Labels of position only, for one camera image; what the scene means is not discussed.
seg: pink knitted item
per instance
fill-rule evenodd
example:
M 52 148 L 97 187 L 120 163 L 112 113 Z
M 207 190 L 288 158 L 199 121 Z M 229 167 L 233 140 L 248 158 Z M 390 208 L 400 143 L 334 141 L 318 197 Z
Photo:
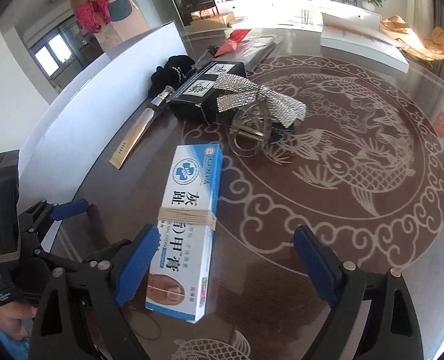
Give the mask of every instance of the pink knitted item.
M 94 7 L 90 1 L 82 4 L 74 11 L 79 23 L 89 32 L 95 33 L 101 30 L 102 22 L 94 12 Z
M 109 0 L 97 0 L 94 10 L 102 15 L 106 24 L 110 23 Z

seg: logo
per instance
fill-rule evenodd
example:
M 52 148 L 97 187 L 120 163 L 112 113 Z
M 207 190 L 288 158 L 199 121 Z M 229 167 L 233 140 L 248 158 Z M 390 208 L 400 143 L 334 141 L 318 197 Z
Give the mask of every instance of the logo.
M 187 89 L 183 94 L 204 97 L 204 95 L 215 85 L 215 81 L 209 81 L 204 79 L 199 79 L 193 83 L 189 89 Z
M 207 147 L 205 149 L 205 155 L 213 155 L 215 153 L 215 149 L 213 147 Z
M 207 278 L 202 279 L 202 286 L 200 288 L 200 305 L 202 307 L 205 304 L 205 298 L 207 295 Z
M 179 161 L 174 167 L 172 177 L 176 183 L 187 185 L 194 181 L 199 175 L 199 164 L 192 158 Z
M 228 73 L 235 65 L 234 64 L 215 64 L 212 68 L 205 74 L 220 74 Z

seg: person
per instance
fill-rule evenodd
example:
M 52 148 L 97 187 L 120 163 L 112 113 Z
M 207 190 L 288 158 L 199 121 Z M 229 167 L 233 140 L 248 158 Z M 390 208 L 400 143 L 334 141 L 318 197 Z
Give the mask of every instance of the person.
M 29 323 L 36 313 L 37 308 L 19 300 L 0 307 L 0 342 L 14 360 L 29 355 L 30 334 L 22 321 Z
M 105 52 L 150 29 L 132 0 L 70 0 L 70 6 Z

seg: black box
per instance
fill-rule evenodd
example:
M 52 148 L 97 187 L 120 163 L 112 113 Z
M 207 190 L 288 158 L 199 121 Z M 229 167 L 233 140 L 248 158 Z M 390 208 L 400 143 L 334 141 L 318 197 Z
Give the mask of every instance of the black box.
M 236 110 L 218 112 L 217 98 L 231 91 L 215 89 L 213 86 L 220 74 L 230 73 L 247 77 L 242 62 L 209 62 L 187 80 L 167 103 L 173 115 L 180 120 L 211 125 L 221 122 L 230 125 Z

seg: white box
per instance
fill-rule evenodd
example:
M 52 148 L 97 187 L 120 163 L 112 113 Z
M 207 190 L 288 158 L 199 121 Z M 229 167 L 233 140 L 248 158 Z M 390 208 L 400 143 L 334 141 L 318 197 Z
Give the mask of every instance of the white box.
M 391 66 L 398 71 L 408 73 L 408 62 L 393 45 L 376 39 L 369 39 L 353 32 L 324 26 L 320 45 L 364 56 L 374 61 Z
M 223 155 L 218 144 L 178 146 L 162 207 L 216 213 Z M 213 229 L 205 225 L 158 222 L 161 245 L 149 270 L 146 307 L 197 322 L 205 314 Z

